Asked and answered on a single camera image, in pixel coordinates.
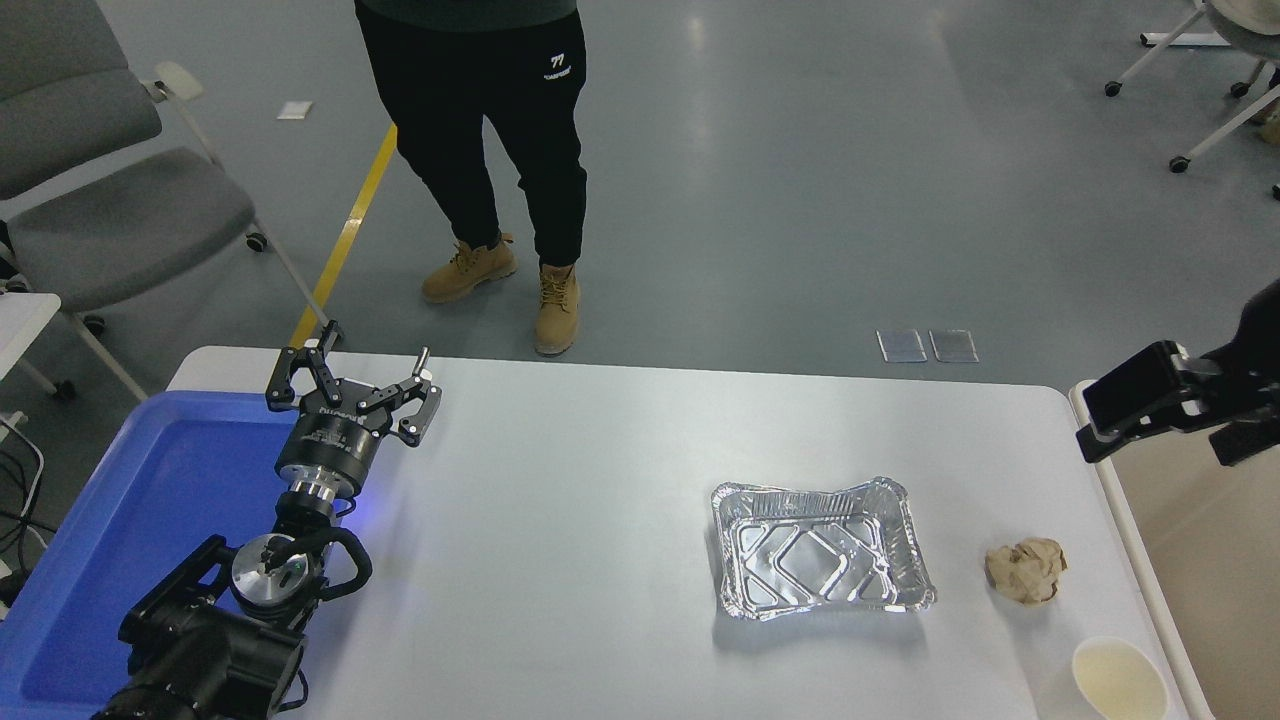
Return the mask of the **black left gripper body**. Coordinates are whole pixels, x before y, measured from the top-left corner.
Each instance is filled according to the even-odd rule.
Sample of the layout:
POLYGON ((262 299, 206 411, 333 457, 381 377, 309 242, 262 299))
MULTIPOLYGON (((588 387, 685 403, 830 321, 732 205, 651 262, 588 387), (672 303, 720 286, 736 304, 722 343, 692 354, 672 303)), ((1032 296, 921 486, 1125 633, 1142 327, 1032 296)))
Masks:
POLYGON ((340 405, 332 407, 320 389, 300 401, 298 418, 289 433, 275 471, 285 478, 288 468, 320 468, 344 483, 344 492, 360 492, 378 450, 389 433, 390 413, 381 407, 362 414, 358 404, 378 389, 357 380, 338 380, 340 405))

